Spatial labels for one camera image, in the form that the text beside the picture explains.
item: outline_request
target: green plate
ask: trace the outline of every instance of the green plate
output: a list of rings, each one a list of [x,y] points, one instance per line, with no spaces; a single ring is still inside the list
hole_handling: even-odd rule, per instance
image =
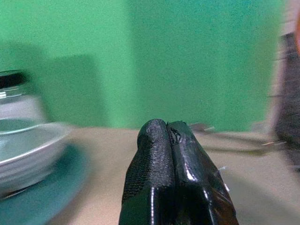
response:
[[[55,171],[26,191],[0,201],[1,225],[43,225],[76,196],[89,174],[89,158],[68,146]]]

